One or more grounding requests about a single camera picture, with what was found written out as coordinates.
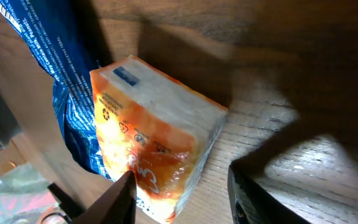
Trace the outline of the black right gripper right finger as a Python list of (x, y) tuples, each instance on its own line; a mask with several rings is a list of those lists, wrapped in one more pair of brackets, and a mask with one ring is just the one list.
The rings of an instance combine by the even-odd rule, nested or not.
[(234, 224), (310, 224), (272, 197), (233, 163), (228, 169), (227, 191)]

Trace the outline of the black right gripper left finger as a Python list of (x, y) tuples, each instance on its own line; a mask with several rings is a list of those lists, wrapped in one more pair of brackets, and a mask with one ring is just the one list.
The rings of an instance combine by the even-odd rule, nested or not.
[(134, 224), (136, 193), (135, 174), (129, 170), (72, 224)]

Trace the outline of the blue snack wrapper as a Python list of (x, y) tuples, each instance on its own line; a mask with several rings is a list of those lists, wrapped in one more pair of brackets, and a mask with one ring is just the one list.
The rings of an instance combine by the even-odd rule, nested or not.
[(90, 71), (112, 58), (103, 50), (91, 1), (0, 0), (0, 14), (53, 78), (53, 110), (74, 161), (108, 178), (96, 137)]

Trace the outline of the orange tissue pack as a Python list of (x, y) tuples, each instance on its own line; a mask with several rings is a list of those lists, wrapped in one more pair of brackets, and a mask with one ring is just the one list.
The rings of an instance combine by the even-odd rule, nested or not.
[(90, 72), (94, 123), (112, 180), (131, 170), (137, 206), (159, 223), (183, 210), (227, 108), (135, 55)]

